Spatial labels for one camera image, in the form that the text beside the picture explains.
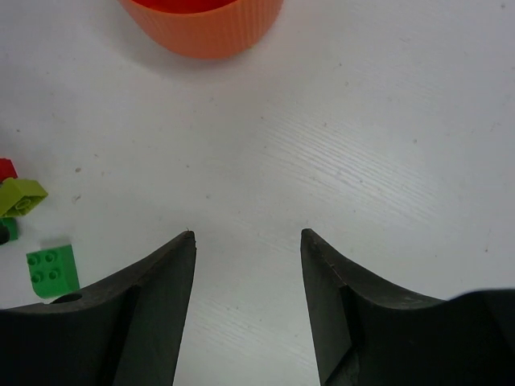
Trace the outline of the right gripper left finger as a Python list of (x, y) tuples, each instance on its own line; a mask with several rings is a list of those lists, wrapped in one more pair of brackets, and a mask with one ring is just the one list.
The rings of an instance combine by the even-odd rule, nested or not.
[(186, 231), (92, 285), (1, 312), (3, 385), (171, 385), (196, 265)]

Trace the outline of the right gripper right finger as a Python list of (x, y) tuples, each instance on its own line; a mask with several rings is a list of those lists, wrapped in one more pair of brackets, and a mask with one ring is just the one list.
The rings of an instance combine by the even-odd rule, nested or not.
[(428, 297), (349, 260), (310, 229), (301, 262), (321, 384), (513, 384), (512, 289)]

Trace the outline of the lime square lego brick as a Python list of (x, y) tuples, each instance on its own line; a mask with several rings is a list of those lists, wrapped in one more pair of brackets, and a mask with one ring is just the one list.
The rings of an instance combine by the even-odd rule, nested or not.
[(25, 216), (48, 196), (39, 182), (13, 178), (3, 181), (0, 194), (2, 218)]

